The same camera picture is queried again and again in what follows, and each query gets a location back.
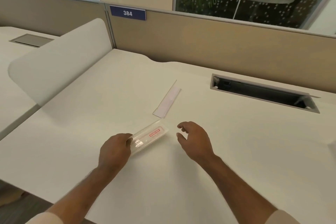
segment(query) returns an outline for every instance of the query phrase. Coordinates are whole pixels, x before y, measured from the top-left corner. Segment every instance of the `gray carpet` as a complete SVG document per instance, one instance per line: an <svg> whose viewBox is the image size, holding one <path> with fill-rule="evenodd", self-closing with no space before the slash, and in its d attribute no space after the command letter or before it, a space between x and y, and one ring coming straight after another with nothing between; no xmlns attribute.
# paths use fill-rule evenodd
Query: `gray carpet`
<svg viewBox="0 0 336 224"><path fill-rule="evenodd" d="M0 180L0 188L5 185L6 183ZM27 193L18 201L0 207L0 224L25 224L50 206L51 203ZM82 224L94 223L84 220Z"/></svg>

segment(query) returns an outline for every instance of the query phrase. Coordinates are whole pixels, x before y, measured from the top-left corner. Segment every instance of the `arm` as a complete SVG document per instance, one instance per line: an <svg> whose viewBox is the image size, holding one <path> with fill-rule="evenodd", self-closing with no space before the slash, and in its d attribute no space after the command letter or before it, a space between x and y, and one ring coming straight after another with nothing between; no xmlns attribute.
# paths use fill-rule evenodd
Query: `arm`
<svg viewBox="0 0 336 224"><path fill-rule="evenodd" d="M131 155L128 138L131 135L110 137L100 149L98 167L47 212L57 215L64 224L79 224L102 190L128 161Z"/></svg>
<svg viewBox="0 0 336 224"><path fill-rule="evenodd" d="M183 150L210 175L239 224L265 224L277 208L214 154L208 134L202 127L192 121L182 122L177 127L188 134L187 139L176 134Z"/></svg>

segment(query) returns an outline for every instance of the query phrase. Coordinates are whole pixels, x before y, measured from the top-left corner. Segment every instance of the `clear plastic case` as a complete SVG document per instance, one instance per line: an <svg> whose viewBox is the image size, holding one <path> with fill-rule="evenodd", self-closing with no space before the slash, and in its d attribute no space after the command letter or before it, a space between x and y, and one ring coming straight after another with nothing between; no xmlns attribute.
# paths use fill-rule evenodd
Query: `clear plastic case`
<svg viewBox="0 0 336 224"><path fill-rule="evenodd" d="M168 132L168 128L162 123L161 120L157 120L148 127L140 130L132 135L131 142L131 154L135 154L145 147L149 146L152 142L155 142L160 137Z"/></svg>

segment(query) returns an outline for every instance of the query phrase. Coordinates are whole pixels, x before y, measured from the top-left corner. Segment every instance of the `number 384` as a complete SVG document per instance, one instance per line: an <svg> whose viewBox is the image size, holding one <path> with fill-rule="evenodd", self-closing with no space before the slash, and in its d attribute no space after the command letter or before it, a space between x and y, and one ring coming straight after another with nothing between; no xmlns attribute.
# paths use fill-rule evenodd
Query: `number 384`
<svg viewBox="0 0 336 224"><path fill-rule="evenodd" d="M124 15L132 16L132 12L124 11Z"/></svg>

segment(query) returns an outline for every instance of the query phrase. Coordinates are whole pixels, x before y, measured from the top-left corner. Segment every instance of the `tabletop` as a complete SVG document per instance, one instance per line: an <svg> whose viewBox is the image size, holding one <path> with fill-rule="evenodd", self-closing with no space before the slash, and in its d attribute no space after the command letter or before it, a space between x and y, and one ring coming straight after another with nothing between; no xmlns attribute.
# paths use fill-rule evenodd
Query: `tabletop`
<svg viewBox="0 0 336 224"><path fill-rule="evenodd" d="M301 92L320 114L210 89L212 73ZM209 134L214 152L302 224L336 220L336 94L114 49L0 141L0 179L56 202L96 167L111 135L136 133L176 81L170 131L131 157L87 219L97 223L237 223L210 177L181 149L181 121Z"/></svg>
<svg viewBox="0 0 336 224"><path fill-rule="evenodd" d="M0 27L0 140L38 110L36 103L11 80L7 72L13 60L35 49L9 42L24 34L56 37L14 27Z"/></svg>

